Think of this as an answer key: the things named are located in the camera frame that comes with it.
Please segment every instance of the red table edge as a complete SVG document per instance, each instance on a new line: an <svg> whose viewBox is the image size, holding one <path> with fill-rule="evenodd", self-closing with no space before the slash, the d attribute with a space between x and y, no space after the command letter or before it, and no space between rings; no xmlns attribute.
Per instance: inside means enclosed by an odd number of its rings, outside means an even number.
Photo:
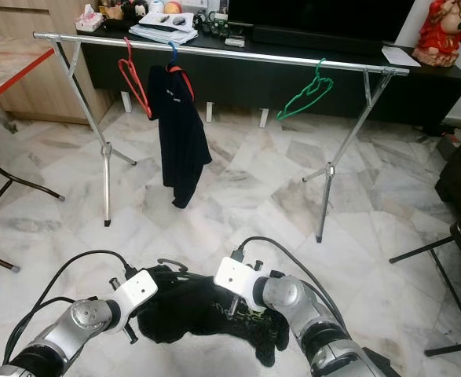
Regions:
<svg viewBox="0 0 461 377"><path fill-rule="evenodd" d="M12 76L10 79L5 81L0 86L0 94L5 92L8 88L10 88L13 84L18 82L20 79L22 79L29 71L31 71L33 68L35 68L37 65L42 63L45 59L50 57L54 53L54 50L51 48L49 51L44 53L43 55L40 55L39 57L36 58L36 60L33 60L30 64L28 64L26 67L21 69L18 73L16 73L14 76Z"/></svg>

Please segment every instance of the black t-shirt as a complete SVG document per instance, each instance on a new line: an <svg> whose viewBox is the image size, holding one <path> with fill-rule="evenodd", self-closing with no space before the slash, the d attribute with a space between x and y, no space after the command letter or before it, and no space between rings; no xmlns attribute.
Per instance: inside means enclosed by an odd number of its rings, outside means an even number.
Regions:
<svg viewBox="0 0 461 377"><path fill-rule="evenodd" d="M185 208L196 190L203 166L211 162L188 76L177 67L168 71L153 66L147 97L151 120L159 120L163 183L174 188L174 206Z"/></svg>

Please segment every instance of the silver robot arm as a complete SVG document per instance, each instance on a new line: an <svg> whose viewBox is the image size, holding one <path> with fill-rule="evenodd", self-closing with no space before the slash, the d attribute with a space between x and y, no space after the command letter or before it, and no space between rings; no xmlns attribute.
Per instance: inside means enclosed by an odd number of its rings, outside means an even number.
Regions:
<svg viewBox="0 0 461 377"><path fill-rule="evenodd" d="M140 271L111 295L78 300L7 365L0 377L59 377L79 356L84 345L101 332L128 326L130 314L157 292L147 271Z"/></svg>
<svg viewBox="0 0 461 377"><path fill-rule="evenodd" d="M274 309L286 318L312 376L385 377L316 294L293 276L269 277L224 258L214 283L246 300L256 311Z"/></svg>

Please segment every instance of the black cabinet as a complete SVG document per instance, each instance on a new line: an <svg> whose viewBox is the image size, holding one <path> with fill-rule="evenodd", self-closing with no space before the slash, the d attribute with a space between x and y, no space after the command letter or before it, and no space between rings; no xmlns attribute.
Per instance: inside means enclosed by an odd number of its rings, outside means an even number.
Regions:
<svg viewBox="0 0 461 377"><path fill-rule="evenodd" d="M79 31L81 35L105 38L123 38L146 41L146 39L102 27L95 32ZM243 49L224 44L219 38L199 34L187 46L208 49L225 49L341 61L347 63L389 65L382 56L363 56L333 51L319 51L297 47L275 46L247 41ZM98 89L128 90L117 65L125 57L125 48L82 44L90 77ZM166 65L172 53L133 49L134 63L143 85L147 86L149 68L154 64ZM307 86L314 77L314 69L287 64L260 63L248 60L224 59L200 55L178 54L177 64L190 76L196 101L232 104L250 108L282 108L295 94ZM369 119L414 125L438 124L448 114L461 96L461 69L410 67L409 76L396 76L387 86ZM364 107L363 74L357 71L322 69L323 77L331 77L335 84L309 112L356 118ZM374 87L379 74L370 74Z"/></svg>

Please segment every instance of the marble floor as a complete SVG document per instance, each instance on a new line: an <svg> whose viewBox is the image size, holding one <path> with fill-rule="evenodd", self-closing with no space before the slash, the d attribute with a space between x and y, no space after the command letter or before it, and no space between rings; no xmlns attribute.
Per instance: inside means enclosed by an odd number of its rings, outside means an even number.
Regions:
<svg viewBox="0 0 461 377"><path fill-rule="evenodd" d="M318 244L324 179L300 178L333 157L354 121L297 115L278 122L271 116L258 129L259 116L258 110L215 105L214 121L205 124L213 163L204 168L191 203L179 210L170 203L172 190L162 185L157 123L139 107L125 114L116 102L101 129L139 164L112 159L112 226L106 229L99 144L90 130L18 121L0 110L0 165L67 198L62 203L14 184L0 201L0 257L21 266L18 274L0 268L0 363L15 323L75 254L104 248L138 267L172 258L193 272L214 274L245 237L261 235L292 250L331 293L353 338L391 359L401 375L461 377L461 353L423 356L427 347L461 342L461 316L432 258L387 261L447 236L455 219L434 191L445 164L437 139L407 125L368 123L338 165ZM447 245L439 254L461 296L459 251ZM247 258L304 277L267 244L250 244ZM113 276L122 278L114 258L88 257L62 275L52 295L107 293ZM64 307L40 312L20 343ZM224 335L186 335L169 346L142 338L130 346L118 333L89 342L67 375L295 377L309 375L309 366L293 339L276 355L276 365L264 368L248 344Z"/></svg>

